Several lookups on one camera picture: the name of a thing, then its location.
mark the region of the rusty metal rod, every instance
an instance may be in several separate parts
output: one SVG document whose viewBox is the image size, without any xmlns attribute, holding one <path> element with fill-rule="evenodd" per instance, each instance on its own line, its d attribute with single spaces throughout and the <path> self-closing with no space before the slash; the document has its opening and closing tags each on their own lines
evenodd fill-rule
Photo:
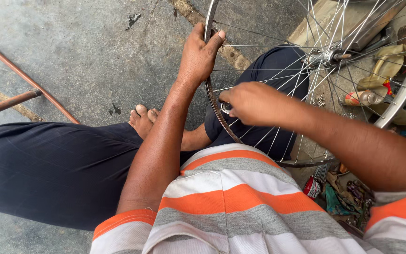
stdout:
<svg viewBox="0 0 406 254">
<path fill-rule="evenodd" d="M 80 123 L 76 118 L 74 118 L 70 112 L 68 112 L 64 106 L 62 106 L 59 101 L 57 101 L 50 93 L 48 93 L 45 89 L 43 89 L 39 84 L 37 84 L 34 80 L 32 80 L 25 72 L 23 72 L 18 66 L 16 66 L 13 62 L 7 59 L 3 54 L 0 52 L 0 60 L 5 63 L 10 69 L 12 69 L 16 74 L 18 74 L 21 78 L 23 78 L 27 83 L 33 86 L 36 89 L 39 89 L 43 96 L 47 98 L 51 103 L 53 103 L 56 108 L 58 108 L 72 123 Z"/>
<path fill-rule="evenodd" d="M 42 95 L 42 92 L 39 89 L 32 89 L 31 91 L 27 91 L 10 99 L 3 100 L 0 102 L 0 112 L 40 95 Z"/>
</svg>

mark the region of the fingers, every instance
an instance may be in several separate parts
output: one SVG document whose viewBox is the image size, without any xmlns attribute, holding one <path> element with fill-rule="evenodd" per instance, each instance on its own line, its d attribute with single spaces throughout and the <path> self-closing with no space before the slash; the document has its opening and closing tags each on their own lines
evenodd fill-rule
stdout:
<svg viewBox="0 0 406 254">
<path fill-rule="evenodd" d="M 192 29 L 192 32 L 190 33 L 191 36 L 195 36 L 197 38 L 199 38 L 200 40 L 203 40 L 204 34 L 204 24 L 203 22 L 198 22 L 195 26 L 194 29 Z"/>
<path fill-rule="evenodd" d="M 222 46 L 223 41 L 225 41 L 225 32 L 220 30 L 214 36 L 211 37 L 209 42 L 205 46 L 205 50 L 209 50 L 211 55 L 215 56 L 217 54 L 217 50 L 219 50 L 220 46 Z"/>
<path fill-rule="evenodd" d="M 222 91 L 219 95 L 219 101 L 226 101 L 226 102 L 230 102 L 230 95 L 231 95 L 231 90 L 225 90 Z"/>
</svg>

